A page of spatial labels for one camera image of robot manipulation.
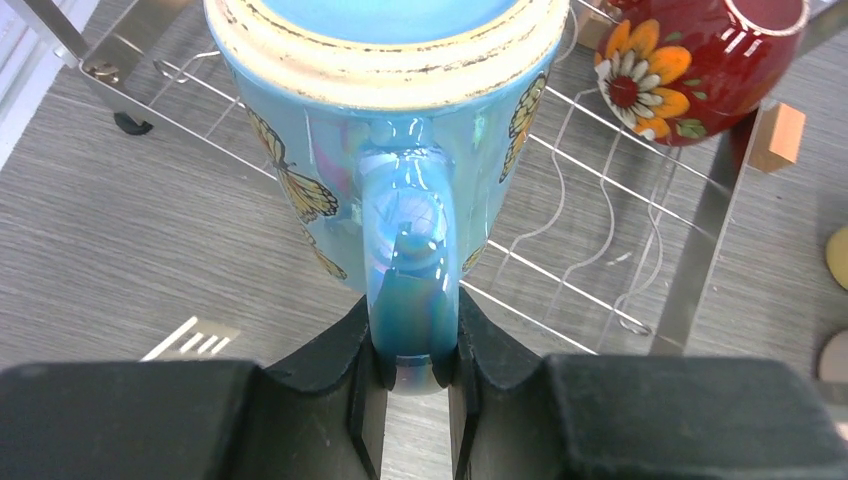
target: gray wooden surface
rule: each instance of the gray wooden surface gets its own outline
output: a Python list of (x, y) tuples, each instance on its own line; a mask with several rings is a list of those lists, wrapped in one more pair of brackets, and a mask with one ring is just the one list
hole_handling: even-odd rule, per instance
[[(102, 0), (86, 37), (99, 38), (125, 5)], [(199, 11), (189, 12), (160, 42), (158, 54), (181, 63), (208, 45), (204, 28)], [(691, 354), (765, 356), (811, 374), (823, 341), (848, 328), (848, 294), (822, 261), (827, 236), (848, 224), (846, 49), (848, 36), (842, 35), (798, 62), (776, 92), (808, 115), (799, 165), (774, 175), (748, 172)], [(556, 66), (551, 86), (569, 95), (590, 88), (589, 65), (589, 53), (578, 49)], [(204, 64), (198, 75), (232, 92), (221, 65)], [(161, 84), (144, 65), (131, 88), (150, 100)], [(586, 104), (605, 112), (597, 97)], [(158, 105), (203, 129), (225, 102), (182, 88)], [(534, 134), (553, 143), (565, 111), (564, 102), (546, 95)], [(212, 138), (245, 158), (265, 161), (242, 116), (228, 117)], [(602, 170), (613, 138), (614, 132), (578, 114), (561, 148)], [(560, 198), (550, 152), (536, 142), (528, 145), (493, 233), (505, 246), (545, 224)], [(705, 172), (710, 147), (689, 149), (683, 161)], [(597, 252), (610, 224), (598, 179), (567, 160), (558, 164), (566, 179), (563, 212), (547, 232), (516, 250), (557, 276)], [(610, 179), (644, 196), (669, 174), (668, 165), (627, 140), (609, 168)], [(697, 176), (678, 169), (666, 205), (691, 218), (702, 186)], [(614, 205), (614, 240), (601, 259), (569, 281), (612, 303), (627, 290), (650, 228), (644, 203), (614, 186), (606, 190)], [(662, 309), (687, 232), (670, 218), (660, 230), (660, 275), (626, 310), (649, 323)], [(326, 328), (358, 298), (322, 273), (304, 247), (281, 196), (257, 192), (157, 130), (124, 135), (76, 73), (63, 71), (0, 172), (0, 367), (139, 359), (193, 315), (241, 331), (224, 356), (271, 362)], [(654, 249), (648, 270), (655, 255)], [(541, 319), (556, 283), (510, 261), (491, 286), (502, 258), (487, 249), (469, 281)], [(537, 352), (578, 351), (485, 299), (481, 305)], [(594, 348), (606, 320), (603, 309), (568, 291), (545, 323)], [(646, 349), (646, 340), (613, 328), (601, 351)], [(384, 478), (447, 478), (446, 395), (392, 397), (390, 403)]]

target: mug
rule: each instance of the mug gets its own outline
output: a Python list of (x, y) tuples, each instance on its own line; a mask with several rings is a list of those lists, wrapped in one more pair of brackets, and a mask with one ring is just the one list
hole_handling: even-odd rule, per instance
[(366, 295), (387, 386), (446, 387), (459, 280), (503, 204), (568, 1), (205, 8), (308, 244)]
[(699, 143), (753, 112), (789, 69), (808, 0), (607, 0), (620, 23), (595, 53), (598, 87), (648, 140)]

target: blue mug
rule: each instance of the blue mug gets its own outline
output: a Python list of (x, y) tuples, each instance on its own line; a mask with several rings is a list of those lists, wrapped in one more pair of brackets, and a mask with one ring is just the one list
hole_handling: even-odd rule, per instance
[(322, 266), (365, 293), (393, 391), (440, 390), (568, 0), (205, 0)]

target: butterfly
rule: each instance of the butterfly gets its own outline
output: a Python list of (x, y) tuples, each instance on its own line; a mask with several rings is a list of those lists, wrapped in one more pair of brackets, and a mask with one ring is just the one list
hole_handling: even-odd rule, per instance
[(477, 260), (480, 260), (480, 255), (483, 254), (483, 250), (486, 249), (487, 244), (488, 242), (481, 245), (480, 248), (478, 248), (477, 250), (471, 252), (471, 255), (469, 255), (468, 258), (465, 260), (465, 263), (462, 264), (462, 273), (471, 270), (471, 267), (473, 267), (477, 263)]
[(319, 215), (332, 217), (339, 210), (339, 200), (333, 195), (329, 188), (304, 177), (291, 170), (290, 164), (286, 163), (286, 146), (280, 140), (277, 132), (271, 129), (262, 117), (256, 114), (250, 107), (246, 107), (247, 115), (253, 130), (259, 136), (259, 140), (265, 145), (271, 162), (277, 170), (280, 183), (286, 191), (297, 213), (297, 218), (303, 223), (309, 223)]
[(324, 267), (324, 270), (326, 270), (327, 273), (336, 277), (339, 280), (346, 280), (347, 273), (342, 270), (342, 267), (336, 265), (335, 262), (327, 258), (326, 255), (324, 255), (324, 252), (318, 249), (315, 243), (315, 237), (313, 237), (312, 234), (309, 233), (309, 230), (304, 228), (303, 225), (301, 225), (300, 228), (301, 230), (303, 230), (303, 234), (306, 235), (306, 241), (309, 242), (309, 246), (312, 247), (312, 251), (315, 252), (315, 256), (318, 257), (318, 261), (321, 262), (321, 266)]
[(509, 172), (515, 167), (521, 147), (524, 146), (524, 142), (527, 141), (527, 135), (530, 133), (530, 125), (533, 124), (533, 119), (536, 118), (536, 111), (539, 110), (542, 92), (545, 91), (547, 81), (548, 76), (544, 72), (540, 73), (536, 77), (536, 80), (527, 87), (527, 90), (521, 94), (521, 98), (518, 100), (515, 113), (512, 114), (512, 120), (509, 122), (509, 150), (506, 152), (504, 167), (498, 183), (503, 183)]

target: wire rack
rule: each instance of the wire rack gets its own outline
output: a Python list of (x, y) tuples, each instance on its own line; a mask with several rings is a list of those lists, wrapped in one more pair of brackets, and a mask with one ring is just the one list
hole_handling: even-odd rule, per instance
[[(462, 283), (562, 350), (647, 353), (686, 236), (700, 228), (694, 214), (710, 182), (709, 155), (663, 149), (622, 128), (595, 88), (591, 53), (575, 48), (574, 10), (532, 142), (488, 248)], [(199, 141), (275, 181), (264, 157), (231, 151), (234, 131), (247, 131), (244, 105), (221, 73), (202, 8), (186, 8), (175, 28), (191, 46), (154, 49), (139, 65), (153, 74), (128, 86)], [(174, 108), (186, 102), (171, 99), (190, 95), (202, 99), (188, 102), (197, 109)]]

